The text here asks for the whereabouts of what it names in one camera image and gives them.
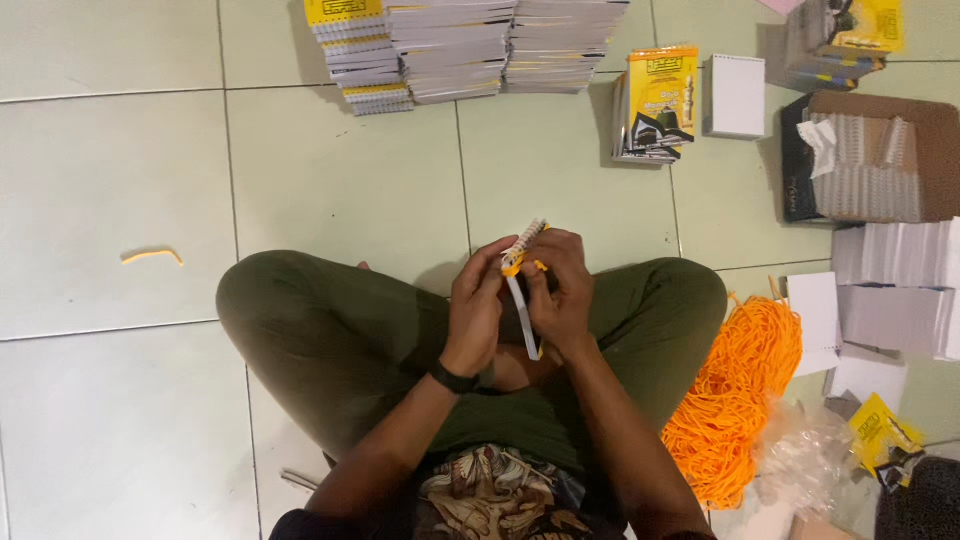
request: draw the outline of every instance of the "hand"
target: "hand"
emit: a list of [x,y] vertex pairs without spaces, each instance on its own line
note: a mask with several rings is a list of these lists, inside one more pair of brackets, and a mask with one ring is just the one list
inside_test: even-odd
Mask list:
[[440,359],[453,375],[473,377],[493,359],[503,313],[497,298],[503,284],[500,254],[514,242],[516,235],[480,248],[453,282],[450,335]]
[[[588,329],[593,276],[585,264],[584,241],[578,234],[548,229],[537,236],[524,260],[520,271],[530,289],[530,322],[543,339],[570,358],[581,340],[593,339]],[[535,260],[557,276],[560,288],[553,294]]]

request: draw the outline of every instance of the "tangle of orange cord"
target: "tangle of orange cord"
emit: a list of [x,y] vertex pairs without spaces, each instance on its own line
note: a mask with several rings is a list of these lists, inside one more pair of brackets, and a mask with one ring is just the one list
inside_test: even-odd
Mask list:
[[[770,280],[775,296],[782,297]],[[800,315],[789,304],[754,296],[736,307],[680,408],[663,429],[673,455],[701,503],[737,508],[756,475],[751,450],[767,424],[772,397],[781,398],[804,351]]]

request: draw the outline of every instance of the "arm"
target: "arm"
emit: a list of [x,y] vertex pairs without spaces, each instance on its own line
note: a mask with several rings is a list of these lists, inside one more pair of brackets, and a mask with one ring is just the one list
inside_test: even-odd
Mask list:
[[[509,236],[477,250],[453,284],[450,335],[440,362],[454,375],[473,377],[493,357],[503,278],[492,265],[515,241]],[[370,516],[417,470],[456,403],[453,392],[423,377],[327,475],[305,509],[332,518]]]
[[[601,462],[637,538],[676,532],[712,534],[693,491],[588,331],[593,277],[584,264],[579,235],[551,229],[538,236],[521,267],[530,287],[530,316],[557,348],[573,382]],[[550,294],[533,260],[557,275]]]

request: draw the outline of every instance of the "right hand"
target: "right hand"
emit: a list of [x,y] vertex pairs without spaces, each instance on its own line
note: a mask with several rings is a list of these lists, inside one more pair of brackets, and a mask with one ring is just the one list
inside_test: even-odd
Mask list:
[[[550,294],[539,260],[557,276],[560,288]],[[530,322],[547,342],[570,358],[584,339],[593,340],[588,324],[593,276],[587,271],[584,241],[575,233],[548,229],[537,236],[520,271],[530,289]]]

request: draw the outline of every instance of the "pink paper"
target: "pink paper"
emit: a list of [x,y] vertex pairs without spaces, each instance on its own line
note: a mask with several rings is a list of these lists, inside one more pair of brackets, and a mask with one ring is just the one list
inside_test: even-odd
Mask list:
[[781,15],[787,16],[790,12],[797,9],[804,0],[757,0],[757,2]]

